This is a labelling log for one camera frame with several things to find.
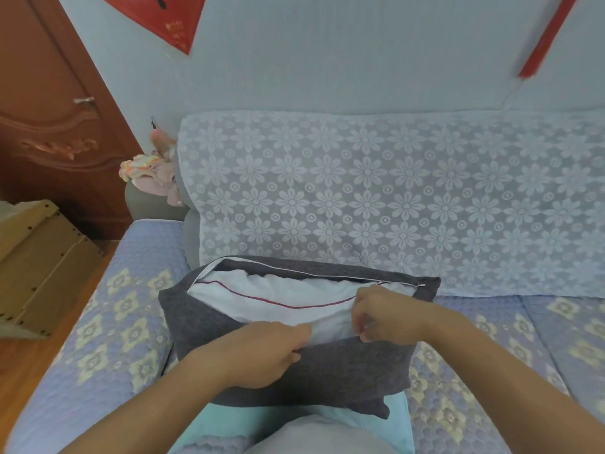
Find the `wooden box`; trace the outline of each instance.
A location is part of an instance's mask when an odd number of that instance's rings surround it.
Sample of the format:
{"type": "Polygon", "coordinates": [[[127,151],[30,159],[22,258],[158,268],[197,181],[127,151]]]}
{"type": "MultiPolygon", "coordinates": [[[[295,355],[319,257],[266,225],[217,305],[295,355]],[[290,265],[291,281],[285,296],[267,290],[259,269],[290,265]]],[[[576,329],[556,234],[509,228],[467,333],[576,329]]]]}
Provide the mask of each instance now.
{"type": "Polygon", "coordinates": [[[50,201],[0,207],[0,337],[45,338],[103,254],[50,201]]]}

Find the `brown door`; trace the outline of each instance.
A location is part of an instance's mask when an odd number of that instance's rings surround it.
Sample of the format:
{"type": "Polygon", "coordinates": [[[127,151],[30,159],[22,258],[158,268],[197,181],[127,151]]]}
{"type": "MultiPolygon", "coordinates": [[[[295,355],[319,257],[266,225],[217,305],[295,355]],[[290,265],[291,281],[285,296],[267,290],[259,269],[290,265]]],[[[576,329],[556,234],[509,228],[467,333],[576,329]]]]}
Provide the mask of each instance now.
{"type": "Polygon", "coordinates": [[[140,148],[101,116],[52,35],[30,0],[0,0],[0,196],[50,199],[90,237],[120,238],[132,220],[118,169],[140,148]]]}

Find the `red diamond decoration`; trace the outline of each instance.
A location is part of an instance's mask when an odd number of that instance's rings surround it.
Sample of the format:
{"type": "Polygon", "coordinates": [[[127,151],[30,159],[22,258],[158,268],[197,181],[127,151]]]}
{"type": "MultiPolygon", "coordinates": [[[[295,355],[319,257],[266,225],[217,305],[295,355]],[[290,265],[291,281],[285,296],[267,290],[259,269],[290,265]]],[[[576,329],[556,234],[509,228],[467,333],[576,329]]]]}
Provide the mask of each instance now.
{"type": "Polygon", "coordinates": [[[206,0],[105,0],[187,55],[206,0]]]}

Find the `floor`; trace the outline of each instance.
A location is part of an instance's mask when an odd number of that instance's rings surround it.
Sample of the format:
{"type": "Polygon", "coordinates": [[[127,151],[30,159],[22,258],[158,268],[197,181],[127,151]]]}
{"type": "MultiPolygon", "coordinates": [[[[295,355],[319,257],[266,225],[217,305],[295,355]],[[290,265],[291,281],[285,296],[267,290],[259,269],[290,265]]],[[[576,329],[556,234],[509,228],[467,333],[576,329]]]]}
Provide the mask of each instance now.
{"type": "Polygon", "coordinates": [[[0,450],[19,413],[59,352],[116,251],[118,241],[96,242],[105,251],[101,265],[82,288],[57,331],[46,340],[0,339],[0,450]]]}

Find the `wall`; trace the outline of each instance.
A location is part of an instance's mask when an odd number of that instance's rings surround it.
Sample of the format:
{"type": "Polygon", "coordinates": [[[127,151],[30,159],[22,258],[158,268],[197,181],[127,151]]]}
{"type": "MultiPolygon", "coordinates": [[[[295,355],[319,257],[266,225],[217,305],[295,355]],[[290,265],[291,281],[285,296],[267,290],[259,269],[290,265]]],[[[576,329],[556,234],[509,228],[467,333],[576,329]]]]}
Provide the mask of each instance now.
{"type": "Polygon", "coordinates": [[[207,0],[190,57],[103,0],[61,0],[143,149],[150,116],[604,106],[605,0],[579,0],[539,75],[516,72],[558,0],[207,0]]]}

